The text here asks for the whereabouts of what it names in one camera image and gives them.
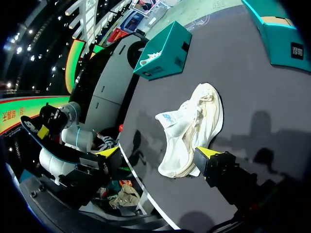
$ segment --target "shoe sole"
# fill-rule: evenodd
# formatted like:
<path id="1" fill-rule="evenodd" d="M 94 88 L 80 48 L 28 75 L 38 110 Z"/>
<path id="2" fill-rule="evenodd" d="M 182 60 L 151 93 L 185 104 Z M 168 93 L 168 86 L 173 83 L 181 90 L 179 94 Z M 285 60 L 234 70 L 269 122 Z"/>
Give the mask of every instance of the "shoe sole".
<path id="1" fill-rule="evenodd" d="M 219 108 L 219 117 L 218 117 L 218 122 L 217 122 L 217 125 L 213 131 L 213 133 L 211 134 L 211 137 L 210 137 L 210 141 L 208 142 L 208 147 L 211 143 L 211 141 L 214 139 L 214 137 L 220 133 L 220 131 L 222 130 L 223 128 L 223 124 L 224 124 L 224 109 L 223 109 L 223 102 L 222 102 L 222 99 L 220 98 L 217 90 L 216 90 L 216 93 L 217 93 L 217 97 L 218 97 L 218 100 L 219 100 L 219 103 L 220 103 L 220 108 Z"/>

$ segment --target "shoe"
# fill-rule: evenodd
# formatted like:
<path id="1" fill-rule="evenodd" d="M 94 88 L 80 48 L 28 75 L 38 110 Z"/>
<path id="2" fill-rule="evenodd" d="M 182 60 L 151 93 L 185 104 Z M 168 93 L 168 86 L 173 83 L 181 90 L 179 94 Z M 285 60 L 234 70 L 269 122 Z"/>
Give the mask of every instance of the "shoe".
<path id="1" fill-rule="evenodd" d="M 162 51 L 154 53 L 154 54 L 148 54 L 149 58 L 146 60 L 142 60 L 140 61 L 140 65 L 144 66 L 145 64 L 147 64 L 148 62 L 152 61 L 153 59 L 155 59 L 156 57 L 159 57 L 161 55 Z"/>
<path id="2" fill-rule="evenodd" d="M 208 83 L 199 84 L 190 100 L 177 111 L 161 113 L 155 118 L 164 128 L 167 142 L 159 173 L 170 178 L 198 176 L 200 171 L 193 162 L 194 149 L 207 148 L 223 127 L 223 106 L 216 89 Z"/>

